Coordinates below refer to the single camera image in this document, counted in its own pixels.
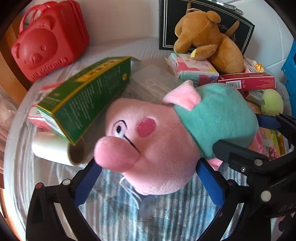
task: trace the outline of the pig eye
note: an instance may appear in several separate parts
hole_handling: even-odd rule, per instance
[[[112,135],[115,137],[123,138],[126,133],[127,125],[124,120],[117,121],[112,128]]]

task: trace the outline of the pink tissue pack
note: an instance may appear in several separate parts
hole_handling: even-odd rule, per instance
[[[190,54],[171,53],[166,62],[178,79],[192,80],[194,87],[217,83],[219,74],[208,60],[194,60]]]

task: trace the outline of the plush pig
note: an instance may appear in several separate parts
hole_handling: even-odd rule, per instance
[[[212,149],[215,142],[223,139],[247,147],[258,130],[252,109],[226,84],[195,89],[188,80],[168,93],[163,103],[113,102],[106,116],[106,136],[94,151],[100,166],[122,172],[143,195],[181,189],[201,157],[219,167],[221,161]]]

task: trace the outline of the pig ear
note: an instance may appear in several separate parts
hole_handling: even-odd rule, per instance
[[[163,98],[164,104],[176,104],[189,111],[192,111],[200,101],[201,97],[194,89],[191,80],[185,81]]]

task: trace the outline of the tape roll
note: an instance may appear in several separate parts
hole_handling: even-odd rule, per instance
[[[32,142],[33,153],[40,158],[68,166],[79,166],[84,157],[84,140],[72,146],[52,132],[38,132]]]

